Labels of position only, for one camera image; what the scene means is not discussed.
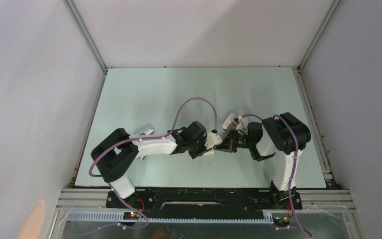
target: aluminum frame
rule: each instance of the aluminum frame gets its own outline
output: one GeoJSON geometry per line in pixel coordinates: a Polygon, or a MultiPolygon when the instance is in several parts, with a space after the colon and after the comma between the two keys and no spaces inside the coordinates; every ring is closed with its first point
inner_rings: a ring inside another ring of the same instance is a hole
{"type": "MultiPolygon", "coordinates": [[[[90,128],[93,122],[93,118],[96,112],[97,104],[101,95],[102,87],[107,73],[107,66],[93,41],[90,32],[84,23],[81,14],[79,13],[73,0],[64,0],[67,9],[73,17],[74,22],[79,28],[80,33],[84,37],[87,45],[89,46],[92,54],[94,55],[96,61],[100,65],[103,71],[103,78],[100,84],[100,89],[95,100],[95,105],[93,107],[93,113],[89,120],[89,125],[87,132],[83,141],[83,146],[81,153],[78,158],[77,167],[74,170],[73,180],[77,174],[78,165],[81,161],[82,154],[84,153],[84,147],[87,142],[87,138],[90,132],[90,128]]],[[[305,67],[307,61],[309,60],[313,50],[315,49],[319,39],[323,35],[325,29],[329,25],[332,16],[335,14],[338,6],[342,0],[334,0],[331,4],[324,20],[322,21],[316,35],[314,36],[312,42],[310,43],[301,63],[297,67],[293,67],[293,72],[295,75],[295,80],[298,85],[298,89],[301,95],[301,99],[304,104],[304,110],[308,117],[310,128],[315,134],[317,153],[320,156],[320,165],[322,167],[323,175],[325,180],[335,179],[333,176],[333,165],[330,163],[329,156],[327,154],[326,146],[324,144],[323,135],[320,133],[320,128],[315,117],[314,108],[311,104],[308,90],[303,80],[301,74],[302,69],[305,67]]],[[[52,221],[48,230],[48,239],[60,239],[62,238],[64,227],[66,224],[66,218],[70,211],[93,211],[93,212],[114,212],[122,211],[120,209],[107,209],[106,198],[109,189],[95,189],[95,188],[85,188],[85,189],[74,189],[67,188],[62,189],[52,221]]],[[[361,224],[356,214],[355,205],[352,201],[351,194],[349,190],[318,190],[318,189],[299,189],[298,192],[302,199],[302,210],[297,210],[298,213],[342,213],[345,227],[347,229],[348,237],[350,239],[364,239],[365,235],[363,233],[361,224]]],[[[284,210],[264,210],[265,213],[284,213],[284,210]]]]}

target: gray wall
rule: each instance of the gray wall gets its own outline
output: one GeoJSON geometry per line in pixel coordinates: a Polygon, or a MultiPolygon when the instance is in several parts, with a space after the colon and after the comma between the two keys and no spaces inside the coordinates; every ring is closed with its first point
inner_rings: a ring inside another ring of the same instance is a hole
{"type": "Polygon", "coordinates": [[[339,182],[382,238],[382,1],[345,0],[304,76],[339,182]]]}
{"type": "Polygon", "coordinates": [[[0,0],[0,239],[39,199],[45,236],[101,77],[62,0],[0,0]]]}

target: red wire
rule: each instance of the red wire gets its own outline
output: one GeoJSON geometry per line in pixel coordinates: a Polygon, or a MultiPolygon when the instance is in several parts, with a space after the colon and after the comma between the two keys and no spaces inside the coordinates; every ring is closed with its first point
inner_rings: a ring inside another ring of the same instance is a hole
{"type": "Polygon", "coordinates": [[[139,201],[141,203],[141,205],[143,205],[143,210],[141,211],[141,212],[143,212],[144,211],[144,202],[143,202],[143,200],[141,198],[139,198],[139,199],[137,199],[137,201],[139,201]]]}

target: skin-colored object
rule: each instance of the skin-colored object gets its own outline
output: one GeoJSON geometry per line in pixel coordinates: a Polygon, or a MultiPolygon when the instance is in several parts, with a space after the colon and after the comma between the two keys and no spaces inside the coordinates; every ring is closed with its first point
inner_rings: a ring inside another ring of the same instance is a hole
{"type": "Polygon", "coordinates": [[[37,239],[39,238],[40,231],[42,230],[44,218],[45,218],[45,206],[44,200],[39,200],[31,210],[30,215],[24,222],[21,228],[18,239],[37,239]]]}

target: table surface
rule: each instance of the table surface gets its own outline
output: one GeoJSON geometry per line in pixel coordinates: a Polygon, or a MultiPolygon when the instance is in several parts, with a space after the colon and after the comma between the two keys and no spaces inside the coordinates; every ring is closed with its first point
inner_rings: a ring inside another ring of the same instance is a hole
{"type": "MultiPolygon", "coordinates": [[[[262,118],[290,112],[308,125],[290,67],[109,69],[75,185],[107,186],[101,178],[88,175],[90,153],[116,128],[136,133],[151,126],[164,133],[172,127],[180,105],[191,97],[204,97],[215,105],[219,130],[231,112],[262,118]]],[[[214,114],[207,103],[189,102],[176,128],[195,120],[213,129],[214,114]]],[[[268,188],[278,166],[275,159],[254,161],[247,149],[217,151],[194,160],[187,153],[151,155],[144,161],[135,159],[127,175],[137,187],[268,188]]],[[[325,188],[313,140],[300,158],[296,185],[325,188]]]]}

